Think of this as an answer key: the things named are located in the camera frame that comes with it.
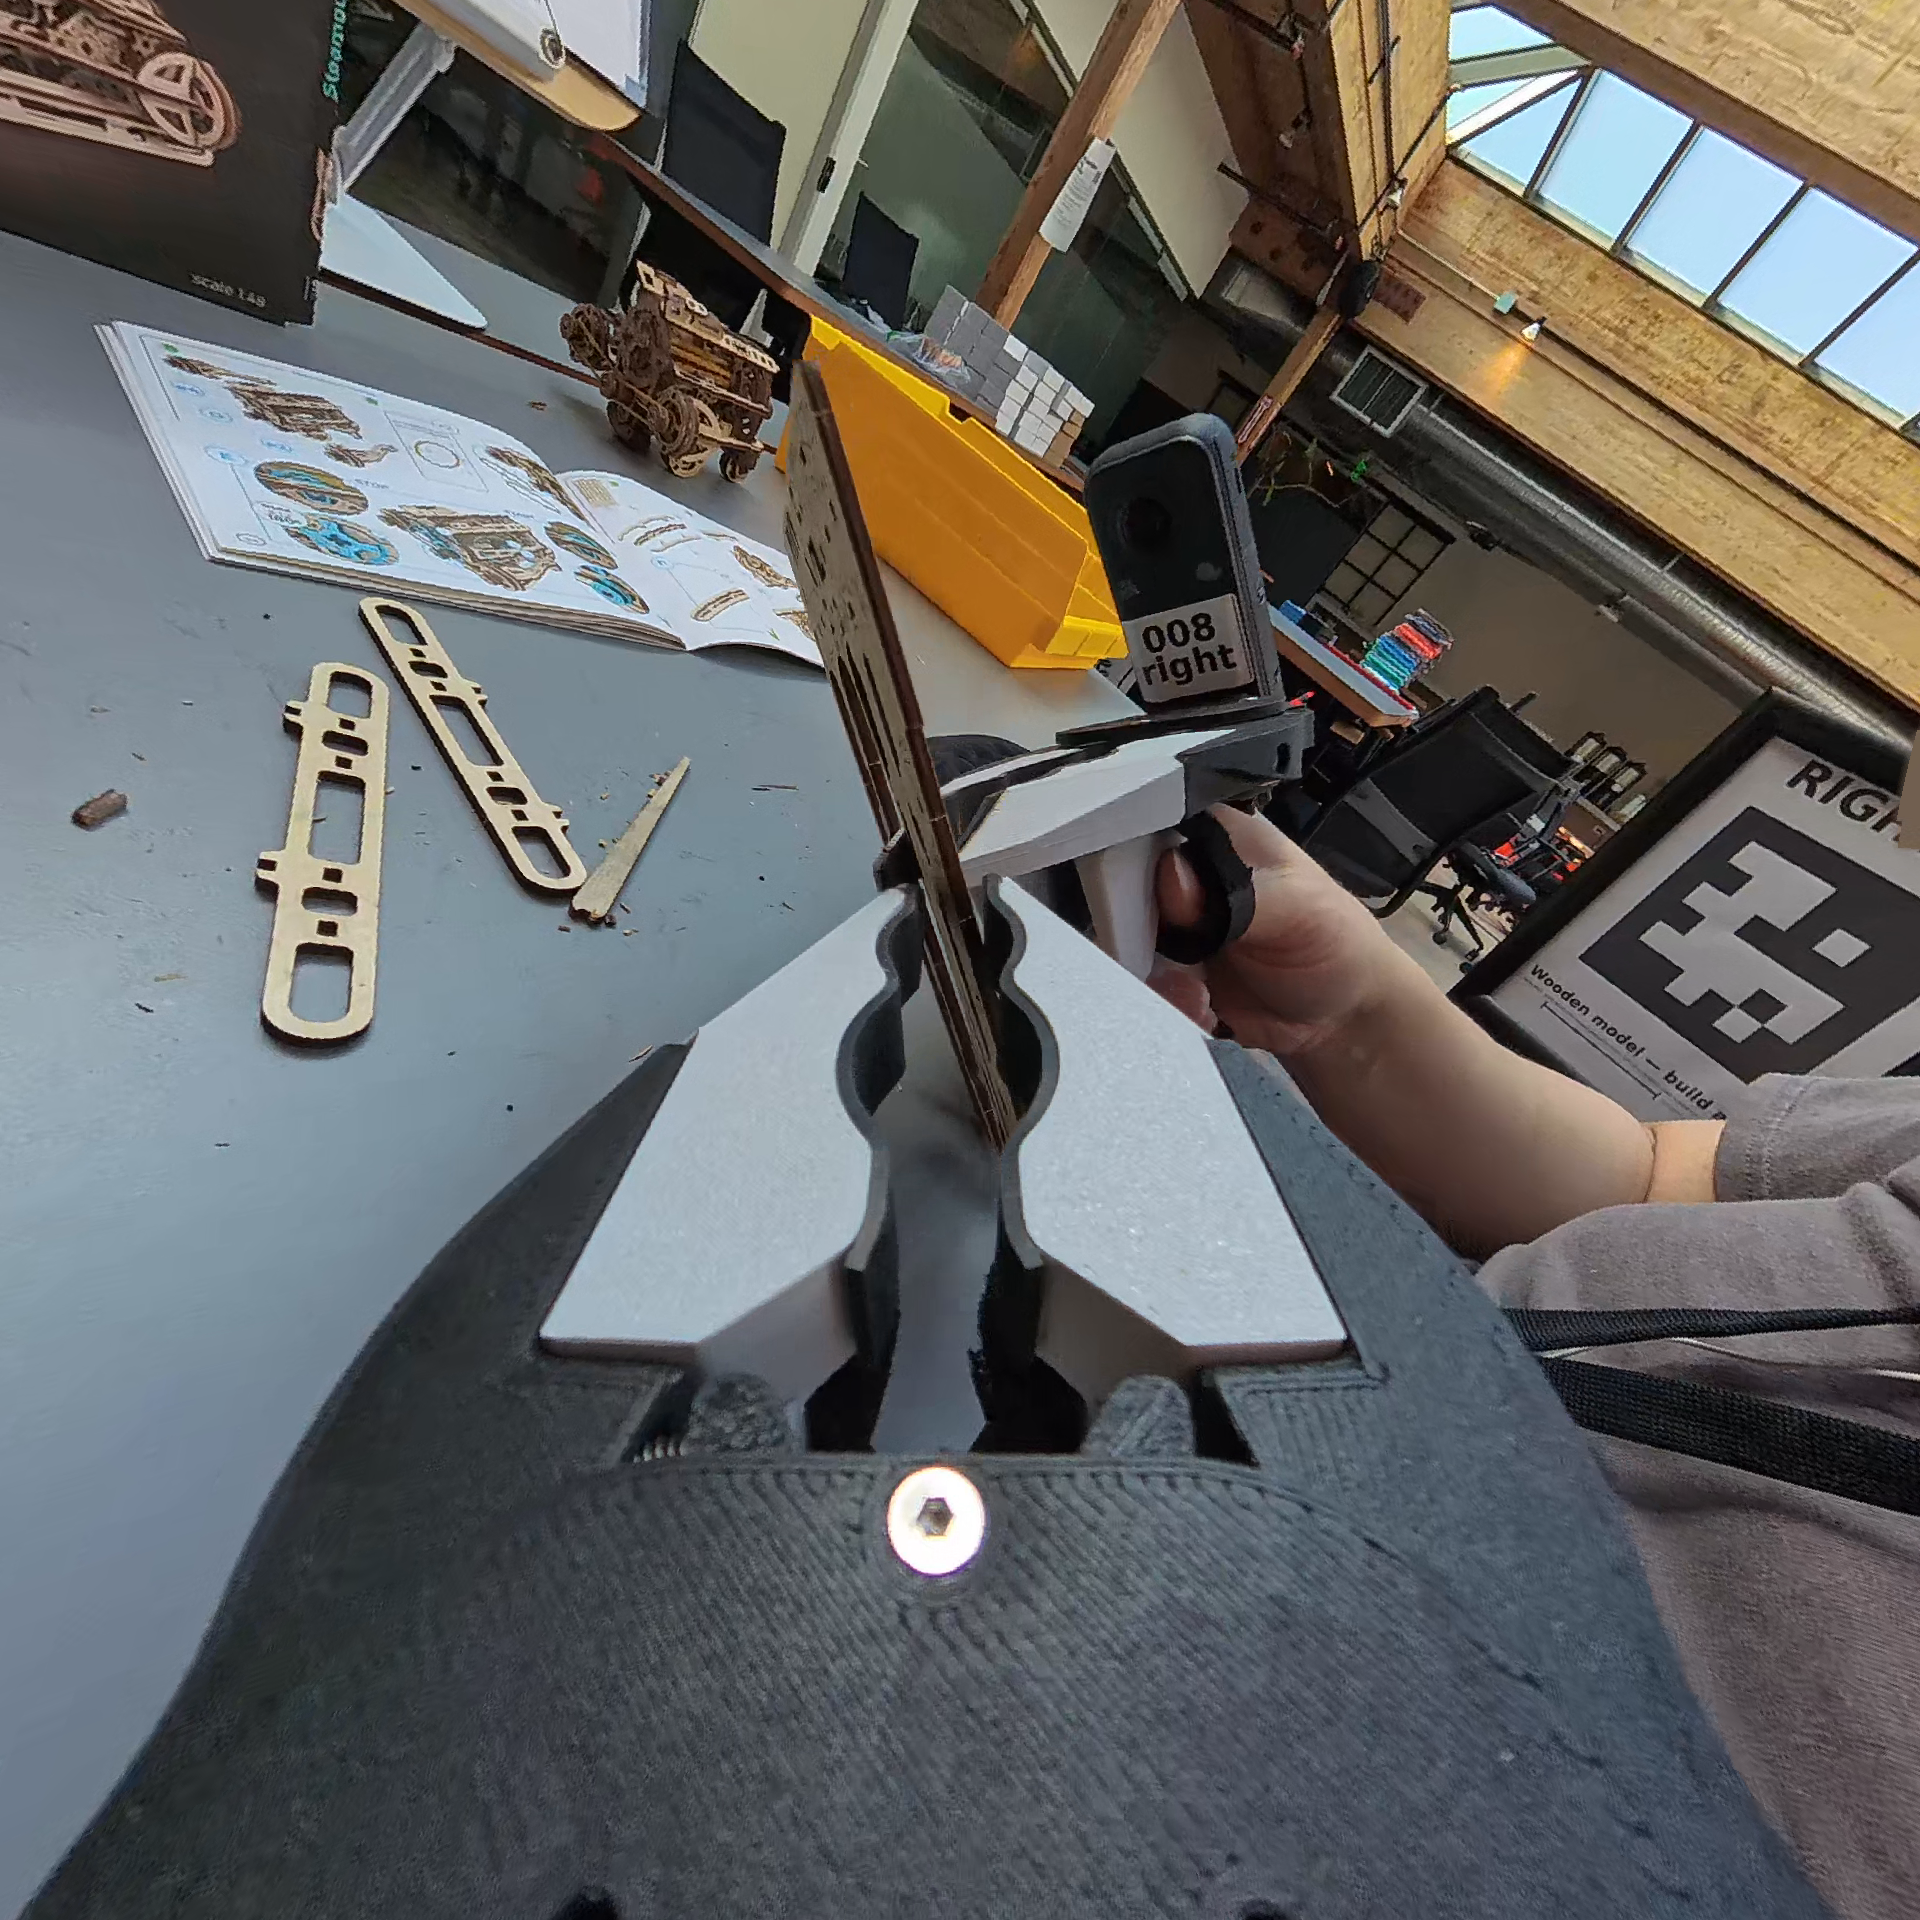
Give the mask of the laser-cut wooden parts sheet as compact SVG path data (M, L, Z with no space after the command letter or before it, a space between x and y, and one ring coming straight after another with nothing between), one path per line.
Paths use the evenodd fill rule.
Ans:
M926 905L926 969L973 1116L993 1148L1017 1131L999 1065L999 991L979 916L926 747L926 719L859 515L829 380L796 364L785 423L785 545L881 840L905 840Z

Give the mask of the black model kit box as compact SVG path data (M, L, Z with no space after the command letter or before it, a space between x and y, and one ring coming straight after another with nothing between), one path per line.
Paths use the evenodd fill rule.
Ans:
M5 228L312 318L346 5L5 5Z

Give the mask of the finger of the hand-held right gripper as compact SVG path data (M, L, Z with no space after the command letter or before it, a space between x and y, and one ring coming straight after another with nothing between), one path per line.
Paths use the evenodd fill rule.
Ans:
M1005 786L960 849L966 883L1024 879L1180 827L1203 809L1189 766L1161 742L1036 750L999 767Z

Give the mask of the instruction display stand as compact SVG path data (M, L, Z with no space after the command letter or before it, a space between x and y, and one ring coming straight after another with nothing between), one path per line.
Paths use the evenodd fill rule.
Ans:
M456 251L609 299L643 192L619 160L655 76L655 5L340 5L322 270L495 330Z

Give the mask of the person's right forearm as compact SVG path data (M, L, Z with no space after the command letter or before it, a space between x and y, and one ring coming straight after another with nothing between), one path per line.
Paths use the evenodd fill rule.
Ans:
M1616 1207L1718 1199L1724 1123L1640 1123L1495 1041L1425 973L1390 973L1290 1073L1329 1134L1470 1257Z

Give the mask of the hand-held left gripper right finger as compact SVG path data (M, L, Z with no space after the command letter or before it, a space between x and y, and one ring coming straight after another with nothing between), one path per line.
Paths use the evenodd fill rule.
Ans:
M1020 883L993 883L993 1446L1080 1446L1123 1379L1347 1354L1215 1041Z

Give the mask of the black quilted cushion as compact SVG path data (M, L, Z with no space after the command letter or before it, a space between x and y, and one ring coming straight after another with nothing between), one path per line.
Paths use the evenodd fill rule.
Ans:
M1005 786L999 767L1029 754L1024 742L983 733L949 733L926 741L942 803L956 844L966 844L976 822L994 806L994 794Z

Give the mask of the framed right marker sign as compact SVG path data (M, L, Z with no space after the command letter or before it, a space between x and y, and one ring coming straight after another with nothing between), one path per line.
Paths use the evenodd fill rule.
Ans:
M1455 1005L1645 1123L1729 1120L1763 1073L1916 1078L1908 754L1769 693Z

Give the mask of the stack of grey boxes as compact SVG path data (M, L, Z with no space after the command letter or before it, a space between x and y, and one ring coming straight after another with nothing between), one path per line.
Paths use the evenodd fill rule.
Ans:
M914 351L926 370L993 415L994 435L1047 467L1064 467L1092 399L983 307L944 287Z

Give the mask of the person's right hand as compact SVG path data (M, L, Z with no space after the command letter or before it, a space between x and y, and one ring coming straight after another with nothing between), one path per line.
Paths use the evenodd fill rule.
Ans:
M1203 967L1160 958L1147 986L1206 1036L1299 1056L1449 1014L1438 982L1384 924L1260 812L1215 806L1252 879L1248 933Z

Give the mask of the slotted wooden strip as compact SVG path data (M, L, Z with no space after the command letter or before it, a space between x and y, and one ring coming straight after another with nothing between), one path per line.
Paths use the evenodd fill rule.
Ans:
M297 736L297 771L285 837L254 860L254 884L275 891L259 1015L289 1041L340 1047L376 1015L389 688L367 668L326 658L282 721ZM355 854L312 849L328 783L356 803ZM303 961L343 967L337 1015L297 1008Z
M571 897L586 868L569 820L543 803L508 747L484 688L456 668L418 608L373 595L356 612L518 883L531 891Z

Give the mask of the colourful stacked items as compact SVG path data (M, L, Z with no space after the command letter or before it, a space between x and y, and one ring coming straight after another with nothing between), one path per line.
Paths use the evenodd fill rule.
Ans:
M1359 670L1395 697L1405 697L1447 652L1455 633L1425 608L1405 612L1359 654Z

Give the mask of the printed instruction booklet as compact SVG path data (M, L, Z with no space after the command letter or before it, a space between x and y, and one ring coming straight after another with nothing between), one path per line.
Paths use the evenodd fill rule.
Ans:
M166 327L99 340L212 565L823 668L789 554L637 478Z

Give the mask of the wall air vent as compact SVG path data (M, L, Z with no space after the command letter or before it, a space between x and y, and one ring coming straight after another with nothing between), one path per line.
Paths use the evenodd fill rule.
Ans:
M1429 395L1429 382L1390 353L1359 351L1347 370L1335 382L1329 404L1371 435L1392 436Z

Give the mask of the tapered wooden stick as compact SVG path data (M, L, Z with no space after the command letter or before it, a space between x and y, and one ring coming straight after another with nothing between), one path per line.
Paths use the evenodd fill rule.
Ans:
M679 756L672 771L651 778L650 799L643 803L637 817L628 822L628 831L616 840L609 840L604 860L571 891L569 916L576 920L604 924L616 916L619 897L628 883L636 879L637 860L650 849L650 837L655 834L690 767L691 767L691 756Z

